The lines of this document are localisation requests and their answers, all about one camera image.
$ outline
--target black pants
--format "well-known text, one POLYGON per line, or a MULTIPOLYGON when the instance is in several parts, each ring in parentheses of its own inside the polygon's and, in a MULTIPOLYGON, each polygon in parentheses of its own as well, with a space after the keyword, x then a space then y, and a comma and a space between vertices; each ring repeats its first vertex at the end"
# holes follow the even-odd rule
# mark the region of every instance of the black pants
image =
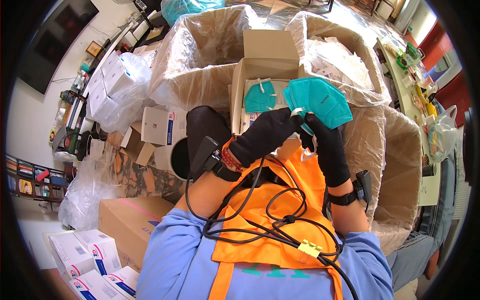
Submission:
MULTIPOLYGON (((211 137, 218 143, 218 150, 232 137, 227 121, 210 106, 198 106, 187 113, 187 140, 190 164, 197 154, 200 143, 206 136, 211 137)), ((203 170, 193 174, 195 182, 203 170)))

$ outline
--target picture frame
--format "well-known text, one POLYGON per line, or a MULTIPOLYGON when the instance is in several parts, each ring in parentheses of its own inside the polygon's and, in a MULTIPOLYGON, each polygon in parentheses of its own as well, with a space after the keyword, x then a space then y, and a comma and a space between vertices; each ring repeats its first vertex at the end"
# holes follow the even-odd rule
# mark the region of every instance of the picture frame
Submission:
POLYGON ((87 50, 85 51, 91 56, 96 57, 101 49, 102 49, 102 46, 97 44, 95 41, 92 41, 88 46, 87 50))

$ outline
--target hand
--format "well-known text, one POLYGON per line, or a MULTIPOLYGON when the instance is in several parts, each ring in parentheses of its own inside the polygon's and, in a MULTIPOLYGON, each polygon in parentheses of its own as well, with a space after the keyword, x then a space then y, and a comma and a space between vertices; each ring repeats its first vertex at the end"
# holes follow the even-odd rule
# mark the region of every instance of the hand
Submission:
MULTIPOLYGON (((325 176, 327 187, 337 187, 350 179, 350 172, 345 160, 345 149, 340 129, 327 128, 314 114, 305 114, 305 123, 317 137, 318 165, 325 176)), ((313 152, 312 136, 300 131, 302 147, 313 152)))
POLYGON ((245 168, 280 147, 299 130, 302 117, 291 118, 290 113, 289 108, 263 112, 246 132, 230 143, 230 151, 245 168))

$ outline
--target tiled floor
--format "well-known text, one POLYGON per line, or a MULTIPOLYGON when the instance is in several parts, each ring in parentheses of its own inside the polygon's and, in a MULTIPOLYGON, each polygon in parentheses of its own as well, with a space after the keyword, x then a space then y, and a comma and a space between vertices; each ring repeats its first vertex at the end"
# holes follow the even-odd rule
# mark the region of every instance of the tiled floor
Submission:
MULTIPOLYGON (((299 11, 316 13, 323 18, 349 28, 362 35, 368 46, 373 47, 377 36, 387 37, 400 48, 405 48, 403 36, 388 22, 373 14, 355 0, 334 0, 331 12, 327 1, 312 0, 226 0, 227 6, 249 4, 265 24, 266 29, 283 29, 299 11)), ((117 152, 116 166, 123 197, 160 195, 176 203, 185 191, 185 182, 177 179, 171 171, 142 167, 132 162, 124 153, 117 152)))

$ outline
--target teal face mask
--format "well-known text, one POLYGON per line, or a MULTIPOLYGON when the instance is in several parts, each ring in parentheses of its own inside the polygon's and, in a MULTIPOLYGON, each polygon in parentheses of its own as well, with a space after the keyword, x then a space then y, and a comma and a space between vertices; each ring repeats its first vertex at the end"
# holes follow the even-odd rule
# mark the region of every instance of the teal face mask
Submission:
POLYGON ((270 81, 252 85, 245 95, 245 112, 269 111, 275 106, 275 89, 270 81))
MULTIPOLYGON (((283 96, 290 110, 302 108, 303 110, 298 112, 302 117, 305 117, 307 112, 313 112, 330 129, 353 120, 345 96, 323 78, 290 80, 288 87, 283 90, 283 96)), ((304 123, 302 128, 313 135, 307 124, 304 123)))

